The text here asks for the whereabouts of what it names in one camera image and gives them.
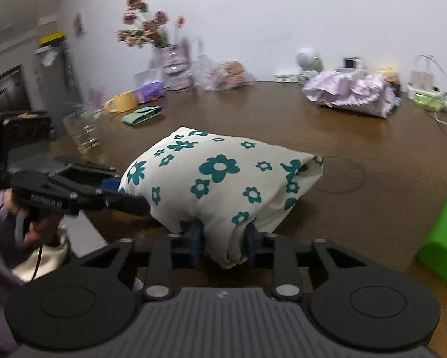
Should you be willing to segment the person's left hand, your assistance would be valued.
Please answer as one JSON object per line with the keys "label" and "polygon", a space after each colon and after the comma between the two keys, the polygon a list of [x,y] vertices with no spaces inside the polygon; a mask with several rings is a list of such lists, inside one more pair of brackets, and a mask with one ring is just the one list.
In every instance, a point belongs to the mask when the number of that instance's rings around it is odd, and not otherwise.
{"label": "person's left hand", "polygon": [[[3,208],[17,217],[26,218],[28,215],[28,211],[16,203],[11,188],[3,193]],[[36,247],[52,242],[62,218],[62,214],[51,213],[40,221],[31,221],[24,236],[24,244]]]}

